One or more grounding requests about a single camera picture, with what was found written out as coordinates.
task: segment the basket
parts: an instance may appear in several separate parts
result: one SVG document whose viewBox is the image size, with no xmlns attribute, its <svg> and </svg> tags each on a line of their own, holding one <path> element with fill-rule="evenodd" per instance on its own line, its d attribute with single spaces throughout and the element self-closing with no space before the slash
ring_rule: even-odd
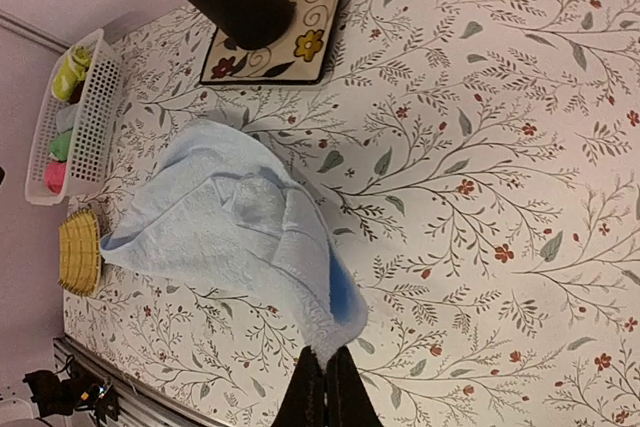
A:
<svg viewBox="0 0 640 427">
<path fill-rule="evenodd" d="M 53 67 L 29 156 L 25 198 L 32 204 L 59 204 L 65 197 L 95 193 L 104 185 L 116 108 L 122 96 L 122 61 L 104 41 L 103 36 L 104 32 L 99 29 L 74 45 L 83 46 L 92 52 L 92 59 L 82 96 L 77 104 L 78 113 L 71 135 L 67 169 L 59 194 L 47 188 L 44 172 L 51 161 L 49 144 L 58 135 L 56 113 L 69 106 L 51 93 L 53 79 L 67 52 Z"/>
</svg>

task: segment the red flower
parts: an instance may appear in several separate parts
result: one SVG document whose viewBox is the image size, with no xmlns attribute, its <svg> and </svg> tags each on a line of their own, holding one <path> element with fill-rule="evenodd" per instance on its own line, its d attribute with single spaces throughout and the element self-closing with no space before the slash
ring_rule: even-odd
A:
<svg viewBox="0 0 640 427">
<path fill-rule="evenodd" d="M 625 419 L 629 418 L 629 412 L 621 410 L 616 414 L 616 424 L 624 424 Z"/>
<path fill-rule="evenodd" d="M 396 116 L 399 119 L 406 119 L 408 117 L 407 112 L 409 112 L 409 107 L 400 107 L 396 110 Z"/>
<path fill-rule="evenodd" d="M 233 70 L 233 63 L 236 61 L 235 57 L 231 57 L 229 59 L 225 59 L 224 57 L 218 61 L 218 65 L 216 65 L 213 69 L 211 69 L 211 73 L 213 74 L 214 79 L 222 79 L 229 75 Z"/>
<path fill-rule="evenodd" d="M 462 179 L 460 185 L 456 187 L 458 193 L 462 195 L 469 195 L 474 191 L 474 189 L 473 181 L 467 179 Z"/>
<path fill-rule="evenodd" d="M 529 122 L 524 124 L 524 126 L 522 127 L 522 132 L 524 132 L 524 135 L 535 135 L 537 131 L 537 127 L 535 125 L 531 125 Z"/>
<path fill-rule="evenodd" d="M 600 357 L 596 357 L 595 364 L 598 366 L 598 372 L 602 372 L 611 367 L 611 356 L 603 353 Z"/>
<path fill-rule="evenodd" d="M 631 127 L 635 127 L 636 125 L 640 124 L 640 115 L 638 115 L 635 110 L 629 111 L 629 113 L 627 114 L 627 119 L 629 119 Z"/>
<path fill-rule="evenodd" d="M 495 248 L 496 254 L 495 254 L 495 258 L 499 261 L 501 261 L 503 264 L 506 264 L 508 260 L 513 259 L 515 257 L 515 255 L 513 254 L 512 251 L 509 250 L 509 245 L 508 244 L 502 244 L 501 246 L 497 246 Z"/>
<path fill-rule="evenodd" d="M 636 327 L 637 325 L 638 325 L 638 321 L 633 317 L 629 317 L 629 320 L 624 324 L 624 328 L 627 329 L 629 332 L 633 332 L 634 327 Z"/>
</svg>

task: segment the table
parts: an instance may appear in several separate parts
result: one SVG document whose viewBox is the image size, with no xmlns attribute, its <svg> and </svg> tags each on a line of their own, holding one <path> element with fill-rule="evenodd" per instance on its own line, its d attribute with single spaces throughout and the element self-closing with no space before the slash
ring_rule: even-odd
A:
<svg viewBox="0 0 640 427">
<path fill-rule="evenodd" d="M 187 121 L 224 122 L 335 229 L 385 425 L 640 425 L 639 16 L 640 0 L 346 0 L 323 84 L 212 89 L 213 26 L 179 9 L 117 44 L 109 180 L 71 209 L 112 228 Z M 239 426 L 270 425 L 302 347 L 277 305 L 116 267 L 94 298 L 66 295 L 65 329 Z"/>
</svg>

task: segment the floral trivet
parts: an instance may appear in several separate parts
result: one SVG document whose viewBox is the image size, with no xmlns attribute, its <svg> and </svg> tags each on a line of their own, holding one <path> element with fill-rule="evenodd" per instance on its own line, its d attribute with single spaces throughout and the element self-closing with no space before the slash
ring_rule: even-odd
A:
<svg viewBox="0 0 640 427">
<path fill-rule="evenodd" d="M 323 75 L 340 0 L 290 0 L 296 12 L 287 33 L 245 51 L 218 29 L 204 62 L 202 84 L 315 84 Z"/>
</svg>

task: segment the towel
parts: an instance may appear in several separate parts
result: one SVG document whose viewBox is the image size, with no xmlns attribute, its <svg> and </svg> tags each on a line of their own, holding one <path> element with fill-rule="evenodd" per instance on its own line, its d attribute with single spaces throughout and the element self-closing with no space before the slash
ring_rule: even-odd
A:
<svg viewBox="0 0 640 427">
<path fill-rule="evenodd" d="M 311 195 L 251 137 L 210 120 L 167 147 L 116 229 L 105 260 L 279 305 L 321 366 L 355 339 L 367 307 Z"/>
</svg>

